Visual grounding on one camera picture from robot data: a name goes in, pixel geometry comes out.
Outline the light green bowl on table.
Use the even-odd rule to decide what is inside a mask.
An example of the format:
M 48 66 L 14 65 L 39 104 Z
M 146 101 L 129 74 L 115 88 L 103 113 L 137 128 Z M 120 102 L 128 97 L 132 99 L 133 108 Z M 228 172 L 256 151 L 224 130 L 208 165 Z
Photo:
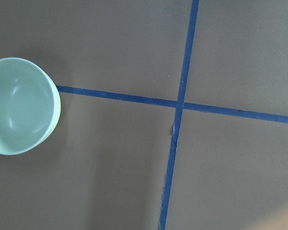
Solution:
M 61 112 L 58 89 L 33 62 L 0 59 L 0 155 L 27 152 L 45 141 Z

